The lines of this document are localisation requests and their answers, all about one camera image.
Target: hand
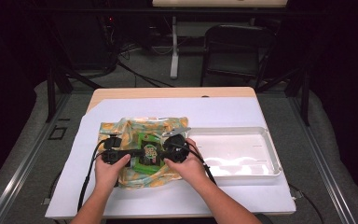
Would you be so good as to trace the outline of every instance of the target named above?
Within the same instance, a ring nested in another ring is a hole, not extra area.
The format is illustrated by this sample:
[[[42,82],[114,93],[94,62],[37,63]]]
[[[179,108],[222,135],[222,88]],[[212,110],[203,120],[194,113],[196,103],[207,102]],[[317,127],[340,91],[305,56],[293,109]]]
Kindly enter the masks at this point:
[[[196,142],[190,138],[187,138],[186,141],[190,145],[190,150],[200,155],[197,150]],[[202,166],[202,163],[192,153],[188,153],[187,158],[182,163],[175,163],[169,159],[164,159],[164,162],[192,186],[203,179],[209,179],[205,174],[205,169]]]
[[[109,195],[115,186],[120,170],[131,159],[130,154],[125,155],[115,164],[107,164],[103,162],[101,156],[95,161],[95,191]]]

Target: person's left hand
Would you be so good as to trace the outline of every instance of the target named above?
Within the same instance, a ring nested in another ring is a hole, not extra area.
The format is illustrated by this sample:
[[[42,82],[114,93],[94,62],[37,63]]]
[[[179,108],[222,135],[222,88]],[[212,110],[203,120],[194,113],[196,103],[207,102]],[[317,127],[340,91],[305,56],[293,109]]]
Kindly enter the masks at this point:
[[[107,164],[103,162],[101,156],[97,157],[95,160],[95,189],[100,193],[109,195],[113,187],[115,186],[118,173],[120,170],[127,164],[131,159],[130,154],[125,155],[115,164]]]

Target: office chair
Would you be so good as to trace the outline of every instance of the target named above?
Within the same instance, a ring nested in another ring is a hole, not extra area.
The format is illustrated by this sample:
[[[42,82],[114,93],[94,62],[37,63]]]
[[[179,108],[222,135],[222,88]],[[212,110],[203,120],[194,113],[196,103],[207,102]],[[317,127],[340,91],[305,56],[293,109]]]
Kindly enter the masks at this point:
[[[209,75],[255,79],[254,89],[263,80],[276,36],[267,28],[216,25],[205,34],[200,86]]]

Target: plastic tray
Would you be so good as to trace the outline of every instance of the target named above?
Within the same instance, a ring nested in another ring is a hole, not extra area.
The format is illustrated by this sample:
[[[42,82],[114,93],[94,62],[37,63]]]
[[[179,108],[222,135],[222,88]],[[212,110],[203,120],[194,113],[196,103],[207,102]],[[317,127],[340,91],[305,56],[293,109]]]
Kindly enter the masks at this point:
[[[216,180],[272,178],[282,171],[265,128],[192,128],[188,137],[197,143]]]

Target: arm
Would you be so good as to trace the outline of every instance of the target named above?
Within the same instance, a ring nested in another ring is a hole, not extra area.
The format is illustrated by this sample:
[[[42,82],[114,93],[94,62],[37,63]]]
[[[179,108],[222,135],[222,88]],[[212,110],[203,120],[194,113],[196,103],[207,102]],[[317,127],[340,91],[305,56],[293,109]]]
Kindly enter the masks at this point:
[[[103,162],[101,156],[95,162],[95,188],[71,223],[100,223],[107,199],[113,191],[118,173],[131,156],[126,155],[113,165]]]
[[[192,146],[196,145],[191,139],[186,141]],[[251,212],[225,194],[208,178],[200,160],[193,154],[190,153],[182,163],[174,163],[168,159],[164,161],[201,196],[217,223],[260,223]]]

